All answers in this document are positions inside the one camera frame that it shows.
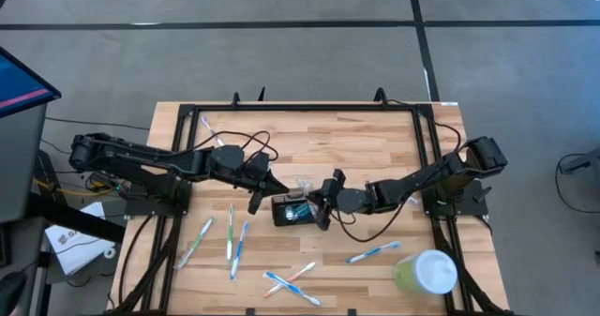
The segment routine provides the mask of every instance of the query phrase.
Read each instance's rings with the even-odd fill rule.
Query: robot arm
[[[215,179],[252,192],[248,212],[255,214],[264,196],[289,191],[269,170],[268,154],[244,161],[244,150],[237,145],[172,152],[93,133],[75,136],[71,148],[68,162],[75,170],[102,171],[141,184],[163,202],[176,201],[185,182]],[[167,173],[154,174],[143,165]]]
[[[325,179],[320,189],[307,196],[319,206],[317,225],[327,230],[329,215],[334,209],[346,214],[368,215],[394,211],[417,190],[426,188],[435,189],[438,199],[448,202],[475,178],[495,175],[507,164],[492,138],[470,140],[462,148],[467,148],[466,161],[455,151],[402,179],[367,183],[364,190],[344,188],[346,177],[341,170],[335,170],[333,178]]]

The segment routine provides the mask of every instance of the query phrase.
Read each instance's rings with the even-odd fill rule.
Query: monitor screen
[[[0,117],[60,98],[60,93],[4,50],[0,50]]]

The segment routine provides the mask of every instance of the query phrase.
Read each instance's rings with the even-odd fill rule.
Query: wooden table
[[[160,102],[155,111],[148,144],[171,149],[178,102]],[[436,120],[458,129],[464,142],[464,127],[456,105],[433,103]],[[271,133],[271,142],[279,152],[272,170],[277,179],[295,187],[302,177],[319,187],[331,177],[335,168],[347,176],[346,187],[362,188],[368,180],[401,178],[420,169],[418,152],[409,113],[402,112],[208,112],[214,130],[258,130]],[[422,120],[426,142],[429,142],[425,120]],[[197,143],[210,134],[198,125]],[[443,153],[456,144],[452,131],[438,128]],[[245,139],[223,135],[226,143],[243,143]],[[258,149],[252,143],[247,151]],[[433,160],[430,145],[429,162]],[[242,189],[217,181],[193,185],[192,201],[179,236],[178,257],[196,238],[200,228],[211,217],[217,223],[208,232],[201,246],[187,265],[175,271],[172,281],[170,314],[244,314],[255,308],[257,314],[346,314],[356,308],[359,314],[445,314],[443,299],[437,295],[410,295],[398,291],[392,280],[393,265],[405,256],[435,248],[430,222],[420,204],[406,204],[395,223],[381,237],[367,244],[352,241],[332,220],[329,231],[315,225],[275,227],[271,218],[270,200],[262,202],[255,216],[247,213],[249,194]],[[242,224],[249,221],[249,231],[236,281],[229,280],[225,251],[227,240],[227,210],[235,208],[235,244]],[[359,237],[376,233],[391,218],[391,214],[356,216],[348,228]],[[135,286],[148,265],[155,233],[156,218],[146,225],[132,251],[127,265],[125,292]],[[127,224],[123,249],[127,249],[143,218]],[[457,221],[467,268],[492,301],[508,308],[503,282],[489,230],[474,218]],[[371,247],[400,240],[402,247],[352,265],[348,257]],[[118,278],[125,252],[117,266],[112,284],[112,299],[116,301]],[[316,262],[315,268],[296,281],[306,293],[317,296],[321,307],[313,307],[303,298],[280,291],[268,299],[263,294],[272,286],[263,278],[270,270],[288,277]],[[152,308],[158,307],[162,273],[155,283]]]

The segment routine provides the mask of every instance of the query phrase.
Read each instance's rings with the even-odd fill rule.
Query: cable
[[[492,231],[491,229],[491,225],[489,224],[489,222],[486,221],[486,219],[483,216],[474,216],[476,219],[480,220],[481,223],[483,223],[484,225],[486,225],[486,227],[489,229],[489,234],[490,235],[494,235],[494,231]]]
[[[96,140],[96,139],[85,140],[84,142],[77,142],[75,144],[98,143],[98,144],[103,144],[103,145],[107,145],[107,146],[113,146],[113,147],[123,148],[125,150],[132,151],[132,152],[135,152],[135,153],[139,153],[139,154],[145,155],[145,156],[150,156],[150,157],[153,157],[153,158],[175,157],[175,156],[181,156],[181,155],[193,152],[195,149],[197,149],[199,147],[202,147],[203,145],[205,145],[206,143],[210,142],[212,139],[214,139],[215,137],[217,137],[220,134],[241,135],[241,136],[247,137],[247,138],[249,138],[251,140],[254,140],[254,141],[258,142],[258,143],[261,143],[261,144],[265,145],[264,142],[262,142],[261,140],[257,139],[254,136],[251,136],[249,134],[246,134],[246,133],[243,133],[243,132],[227,131],[227,130],[217,132],[217,133],[211,135],[210,137],[206,138],[201,143],[198,143],[198,144],[194,145],[193,147],[187,148],[187,149],[179,151],[179,152],[169,152],[169,153],[148,152],[148,151],[139,150],[139,149],[134,148],[134,147],[124,146],[124,145],[119,144],[119,143],[113,143],[113,142],[108,142],[108,141],[100,141],[100,140]],[[276,154],[276,156],[278,156],[278,151],[277,150],[275,150],[273,147],[271,147],[269,145],[267,145],[266,147],[268,147],[270,150],[272,150]]]
[[[559,169],[561,168],[561,163],[563,163],[563,160],[565,160],[566,158],[580,157],[580,156],[583,156],[583,155],[584,154],[582,154],[582,153],[572,153],[572,154],[568,154],[566,156],[563,156],[562,158],[559,159],[559,162],[556,164],[556,170],[554,171],[554,185],[556,185],[556,192],[559,193],[559,198],[561,198],[562,203],[564,203],[564,205],[567,206],[569,209],[574,210],[574,211],[579,212],[579,213],[598,214],[598,213],[600,213],[600,211],[587,211],[587,210],[575,208],[574,206],[570,205],[564,199],[563,193],[561,192],[561,187],[559,186]]]
[[[107,189],[98,193],[85,193],[85,192],[79,192],[79,191],[75,191],[75,190],[70,190],[70,189],[64,189],[64,188],[51,188],[50,185],[46,184],[45,182],[39,181],[36,178],[34,178],[34,182],[38,185],[38,186],[42,186],[45,189],[51,190],[57,190],[59,192],[63,192],[65,194],[70,194],[70,195],[77,195],[77,196],[93,196],[93,197],[98,197],[98,196],[102,196],[102,195],[106,195],[110,192],[112,192],[112,189]]]
[[[421,112],[421,110],[419,110],[419,108],[418,108],[418,107],[416,107],[416,106],[414,106],[414,105],[412,105],[412,104],[405,103],[405,102],[403,102],[403,101],[399,101],[399,100],[395,100],[395,99],[389,99],[389,100],[387,100],[387,102],[390,102],[390,101],[394,101],[394,102],[396,102],[396,103],[398,103],[398,104],[400,104],[400,105],[404,105],[404,106],[410,106],[410,107],[411,107],[411,108],[413,108],[415,111],[417,111],[417,113],[419,113],[420,115],[422,115],[422,116],[423,116],[424,118],[426,118],[427,120],[429,120],[429,119],[430,119],[430,120],[432,120],[432,121],[433,121],[433,124],[435,124],[436,126],[439,126],[439,127],[441,127],[441,128],[448,128],[448,129],[452,130],[453,132],[455,132],[455,133],[457,134],[458,142],[457,142],[457,146],[454,148],[454,150],[455,150],[455,152],[458,152],[458,149],[460,148],[460,144],[461,144],[461,138],[462,138],[462,136],[460,135],[460,132],[458,132],[458,130],[457,130],[456,128],[453,128],[453,127],[451,127],[451,126],[448,126],[448,125],[446,125],[446,124],[440,124],[440,123],[436,122],[435,120],[433,120],[433,118],[429,118],[429,117],[428,117],[428,116],[426,116],[424,113],[422,113],[422,112]]]
[[[82,120],[70,120],[70,119],[53,118],[53,117],[49,117],[49,116],[47,116],[46,119],[53,120],[53,121],[58,121],[58,122],[63,122],[63,123],[70,123],[70,124],[102,125],[102,126],[113,126],[113,127],[120,127],[120,128],[133,128],[133,129],[140,129],[140,130],[150,130],[150,128],[136,127],[136,126],[127,125],[127,124],[88,122],[88,121],[82,121]]]
[[[108,293],[108,297],[109,297],[109,302],[111,302],[111,309],[114,309],[114,301],[111,298],[111,292]]]
[[[41,138],[41,140],[42,140],[44,143],[47,143],[48,145],[50,145],[50,146],[51,146],[53,149],[55,149],[55,150],[56,150],[56,151],[58,151],[59,153],[66,154],[66,155],[68,155],[68,156],[70,156],[70,155],[71,155],[69,152],[63,151],[62,149],[60,149],[60,148],[56,147],[56,145],[55,145],[55,144],[53,144],[53,143],[50,143],[49,141],[45,140],[44,138]]]
[[[397,208],[396,213],[394,213],[394,216],[392,216],[392,218],[390,218],[389,222],[387,222],[387,224],[385,226],[383,226],[383,228],[376,232],[373,236],[368,237],[366,239],[359,239],[358,237],[352,235],[347,229],[344,223],[340,223],[339,225],[341,226],[342,231],[344,231],[344,233],[346,235],[348,235],[352,240],[357,241],[357,242],[368,242],[368,241],[372,241],[374,239],[376,239],[379,235],[383,234],[383,232],[385,232],[394,222],[394,220],[398,217],[398,215],[400,214],[400,211],[402,210],[402,207],[404,207],[404,204],[406,203],[406,199],[403,199],[402,202],[400,203],[400,206]],[[339,209],[337,210],[337,218],[339,218],[339,220],[341,221],[341,215],[339,213]]]
[[[87,280],[86,280],[84,283],[82,283],[82,284],[75,284],[75,283],[71,283],[71,282],[69,282],[69,281],[68,281],[68,279],[67,279],[67,280],[65,280],[65,282],[66,282],[66,283],[67,283],[69,286],[71,286],[71,287],[73,287],[73,288],[82,288],[82,287],[85,287],[85,286],[86,286],[86,285],[87,285],[87,284],[88,284],[90,281],[92,281],[92,277],[91,277],[91,276],[87,277]]]
[[[62,253],[64,253],[65,251],[69,251],[69,250],[71,250],[71,249],[73,249],[73,248],[75,248],[75,247],[78,247],[78,246],[85,246],[85,245],[93,244],[94,242],[97,242],[97,241],[99,241],[99,240],[102,240],[102,239],[100,239],[100,238],[97,238],[96,240],[92,240],[92,241],[88,241],[88,242],[82,242],[82,243],[80,243],[80,244],[73,245],[73,246],[71,246],[71,247],[69,247],[69,248],[67,248],[67,249],[63,249],[63,250],[61,250],[61,251],[59,251],[59,252],[52,252],[52,254],[54,254],[54,255],[59,255],[59,254],[62,254]],[[25,271],[25,269],[29,268],[31,265],[33,265],[33,264],[35,264],[35,263],[37,263],[37,262],[38,262],[38,259],[35,259],[33,262],[31,262],[30,264],[26,265],[26,266],[25,266],[23,269],[21,269],[19,272],[20,272],[20,273],[22,273],[23,271]]]
[[[256,133],[252,134],[252,135],[251,135],[251,136],[250,136],[250,137],[247,139],[247,142],[245,142],[245,143],[244,143],[243,145],[241,145],[240,147],[242,147],[242,149],[244,149],[244,148],[248,147],[248,145],[249,145],[250,143],[252,143],[252,141],[253,141],[253,140],[256,140],[256,136],[257,136],[257,135],[259,135],[259,134],[262,134],[262,133],[266,133],[266,135],[267,135],[267,138],[266,138],[266,143],[269,143],[269,142],[271,141],[271,133],[269,133],[268,131],[265,131],[265,130],[260,130],[260,131],[258,131],[258,132],[256,132]]]
[[[245,164],[248,164],[249,162],[251,162],[256,156],[258,156],[264,150],[265,147],[269,147],[269,149],[271,149],[273,152],[275,152],[275,156],[273,158],[270,158],[269,161],[275,161],[279,158],[279,152],[275,148],[269,146],[269,142],[271,141],[271,134],[267,131],[259,131],[259,132],[254,133],[254,135],[252,137],[256,136],[259,133],[267,134],[266,142],[262,144],[261,148],[259,148],[256,152],[254,152],[250,155],[250,157],[246,160]],[[248,141],[242,146],[242,149],[246,148],[246,146],[248,146],[250,141],[251,141],[251,139],[248,139]]]
[[[344,220],[339,220],[338,218],[336,218],[336,216],[334,215],[334,212],[329,212],[329,215],[331,215],[331,218],[333,218],[335,221],[339,222],[339,223],[343,223],[347,226],[353,225],[354,223],[356,223],[356,217],[354,216],[354,213],[351,214],[352,217],[352,222],[346,222]]]
[[[125,281],[125,270],[128,267],[129,255],[131,255],[131,251],[133,250],[135,242],[138,240],[138,237],[140,236],[143,227],[146,225],[146,223],[148,223],[148,221],[150,221],[150,218],[152,218],[152,216],[148,216],[148,218],[146,218],[142,222],[142,225],[140,225],[138,231],[133,235],[133,239],[131,239],[131,244],[129,244],[129,249],[127,250],[127,254],[125,255],[125,260],[123,261],[123,268],[121,268],[121,278],[119,279],[119,305],[123,304],[123,283]]]

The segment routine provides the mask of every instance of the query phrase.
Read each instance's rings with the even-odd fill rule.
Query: green cup
[[[448,293],[457,279],[457,267],[452,259],[435,249],[411,255],[394,266],[394,282],[407,293]]]

